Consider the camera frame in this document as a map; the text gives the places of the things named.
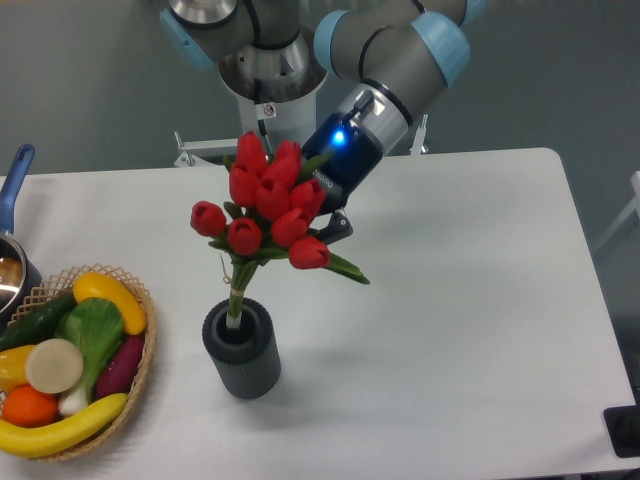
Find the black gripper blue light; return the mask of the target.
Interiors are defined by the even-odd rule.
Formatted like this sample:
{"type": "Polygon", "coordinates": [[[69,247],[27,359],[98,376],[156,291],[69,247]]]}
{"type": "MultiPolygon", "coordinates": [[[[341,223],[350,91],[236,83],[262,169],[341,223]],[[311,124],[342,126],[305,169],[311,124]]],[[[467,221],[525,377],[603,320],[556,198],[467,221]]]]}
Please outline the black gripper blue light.
{"type": "Polygon", "coordinates": [[[314,170],[313,176],[326,193],[319,215],[334,212],[324,228],[309,229],[312,237],[326,245],[353,234],[353,226],[342,207],[383,155],[379,142],[359,122],[344,123],[344,117],[343,113],[331,114],[302,147],[305,160],[317,155],[329,156],[314,170]]]}

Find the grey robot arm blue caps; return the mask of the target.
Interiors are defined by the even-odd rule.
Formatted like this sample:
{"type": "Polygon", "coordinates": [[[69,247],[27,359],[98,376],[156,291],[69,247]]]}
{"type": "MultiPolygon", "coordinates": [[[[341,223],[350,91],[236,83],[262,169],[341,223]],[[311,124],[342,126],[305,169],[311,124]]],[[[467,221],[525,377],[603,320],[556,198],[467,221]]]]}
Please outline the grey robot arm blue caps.
{"type": "Polygon", "coordinates": [[[242,127],[274,150],[299,142],[326,192],[319,236],[352,232],[349,196],[458,78],[470,58],[463,26],[480,1],[386,1],[336,10],[304,27],[295,1],[172,1],[161,25],[182,58],[216,67],[242,127]]]}

